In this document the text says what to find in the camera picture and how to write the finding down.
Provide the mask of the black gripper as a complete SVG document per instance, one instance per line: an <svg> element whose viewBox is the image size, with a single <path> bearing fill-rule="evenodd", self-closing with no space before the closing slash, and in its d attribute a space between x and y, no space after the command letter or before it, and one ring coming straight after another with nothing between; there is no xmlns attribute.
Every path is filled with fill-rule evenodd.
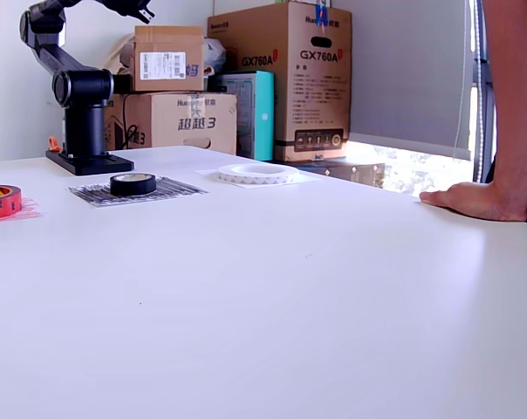
<svg viewBox="0 0 527 419"><path fill-rule="evenodd" d="M142 23L150 23L154 13L148 8L150 0L129 0L128 15L139 19Z"/></svg>

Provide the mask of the person right hand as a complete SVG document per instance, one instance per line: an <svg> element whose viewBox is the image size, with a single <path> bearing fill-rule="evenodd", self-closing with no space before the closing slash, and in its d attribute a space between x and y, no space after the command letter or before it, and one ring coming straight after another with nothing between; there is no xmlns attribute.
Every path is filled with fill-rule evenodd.
<svg viewBox="0 0 527 419"><path fill-rule="evenodd" d="M463 216L495 222L525 222L527 203L505 198L494 183L462 182L447 190L421 192L422 203Z"/></svg>

